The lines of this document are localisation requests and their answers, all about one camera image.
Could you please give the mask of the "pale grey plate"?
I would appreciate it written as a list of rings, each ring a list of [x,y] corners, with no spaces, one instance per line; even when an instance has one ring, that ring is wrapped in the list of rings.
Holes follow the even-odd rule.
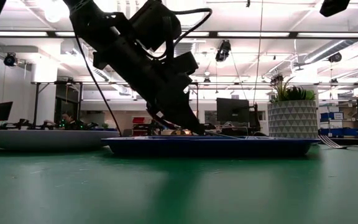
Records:
[[[0,148],[18,150],[87,149],[103,147],[105,138],[117,131],[86,130],[0,130]]]

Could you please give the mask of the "long ceiling light strip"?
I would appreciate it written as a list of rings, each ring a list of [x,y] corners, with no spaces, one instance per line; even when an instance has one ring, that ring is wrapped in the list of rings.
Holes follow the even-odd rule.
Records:
[[[1,38],[74,38],[72,31],[14,31],[0,30]],[[322,40],[358,40],[358,32],[228,32],[193,31],[186,38],[202,39],[322,39]]]

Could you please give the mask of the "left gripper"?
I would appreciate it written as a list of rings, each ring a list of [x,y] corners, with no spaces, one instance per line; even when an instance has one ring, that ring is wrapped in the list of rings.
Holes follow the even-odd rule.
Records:
[[[185,91],[192,79],[172,66],[179,55],[151,59],[139,43],[117,34],[93,35],[92,47],[93,65],[112,67],[147,102],[146,110],[158,124],[204,135],[204,127],[190,107],[190,93]]]

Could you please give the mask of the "blue plastic tray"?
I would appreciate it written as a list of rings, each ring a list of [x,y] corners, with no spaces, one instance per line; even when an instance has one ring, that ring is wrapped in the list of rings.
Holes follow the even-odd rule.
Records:
[[[267,136],[136,136],[104,138],[119,156],[282,157],[303,156],[318,139]]]

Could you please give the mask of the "metal spoon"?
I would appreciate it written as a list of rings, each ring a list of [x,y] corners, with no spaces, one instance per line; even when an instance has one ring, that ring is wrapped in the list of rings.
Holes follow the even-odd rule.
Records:
[[[211,136],[221,136],[221,137],[224,137],[224,138],[231,138],[231,139],[242,139],[242,138],[239,138],[239,137],[228,136],[228,135],[217,133],[217,132],[214,132],[214,131],[205,131],[204,133],[205,133],[205,135],[208,134],[208,135],[211,135]]]

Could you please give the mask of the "blue storage bins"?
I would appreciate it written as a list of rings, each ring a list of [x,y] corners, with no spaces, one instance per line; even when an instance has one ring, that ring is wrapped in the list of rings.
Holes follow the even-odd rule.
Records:
[[[343,112],[321,113],[319,133],[331,138],[356,137],[358,123],[355,118],[345,118]]]

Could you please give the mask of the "metal fork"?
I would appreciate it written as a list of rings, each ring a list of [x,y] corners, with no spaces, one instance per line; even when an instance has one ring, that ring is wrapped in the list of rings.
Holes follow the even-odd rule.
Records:
[[[348,149],[349,147],[358,147],[358,145],[350,145],[350,146],[339,145],[324,135],[319,135],[318,137],[323,144],[330,147],[331,149]]]

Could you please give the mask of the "small black monitor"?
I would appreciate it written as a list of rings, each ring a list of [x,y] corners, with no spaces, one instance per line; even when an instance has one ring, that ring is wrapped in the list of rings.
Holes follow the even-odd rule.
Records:
[[[11,113],[13,102],[0,103],[0,121],[7,121]]]

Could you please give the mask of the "grey triangle-pattern planter pot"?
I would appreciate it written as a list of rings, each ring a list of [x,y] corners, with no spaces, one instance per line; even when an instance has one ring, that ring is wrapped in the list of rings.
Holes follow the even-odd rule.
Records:
[[[268,105],[270,137],[318,139],[318,119],[314,100],[279,101]]]

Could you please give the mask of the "round ceiling lamp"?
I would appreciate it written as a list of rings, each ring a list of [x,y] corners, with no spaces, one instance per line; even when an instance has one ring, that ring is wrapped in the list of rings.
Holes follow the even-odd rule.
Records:
[[[58,22],[66,12],[62,0],[40,0],[40,6],[44,10],[46,20],[52,23]]]

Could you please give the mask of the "black metal frame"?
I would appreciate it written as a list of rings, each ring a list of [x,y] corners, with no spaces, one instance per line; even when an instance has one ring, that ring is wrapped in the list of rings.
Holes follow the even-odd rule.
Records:
[[[78,81],[54,81],[54,82],[31,82],[31,84],[36,85],[36,93],[35,93],[35,105],[34,105],[34,117],[32,122],[32,127],[36,127],[37,124],[37,111],[38,111],[38,103],[39,103],[39,95],[43,90],[48,87],[49,85],[65,85],[66,87],[79,85],[80,89],[78,90],[78,102],[77,102],[77,112],[76,118],[80,118],[80,111],[81,111],[81,104],[83,101],[83,82]]]

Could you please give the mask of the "green potted plant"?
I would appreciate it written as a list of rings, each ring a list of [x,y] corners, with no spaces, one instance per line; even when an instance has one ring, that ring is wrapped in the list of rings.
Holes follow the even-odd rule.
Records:
[[[290,86],[289,82],[292,79],[293,77],[284,81],[284,77],[282,75],[277,75],[271,79],[270,86],[275,90],[275,98],[270,100],[271,103],[316,99],[316,93],[313,90],[305,90],[301,86]]]

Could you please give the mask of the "large black monitor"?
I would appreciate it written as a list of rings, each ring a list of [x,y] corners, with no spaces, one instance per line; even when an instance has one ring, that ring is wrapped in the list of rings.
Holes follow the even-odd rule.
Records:
[[[230,98],[217,98],[217,120],[219,122],[249,122],[249,101]]]

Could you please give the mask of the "person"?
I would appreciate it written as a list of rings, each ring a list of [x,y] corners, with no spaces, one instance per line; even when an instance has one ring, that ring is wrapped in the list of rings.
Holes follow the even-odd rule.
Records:
[[[57,123],[50,120],[44,120],[44,123],[57,129],[74,130],[76,128],[76,119],[70,112],[63,113],[61,120]]]

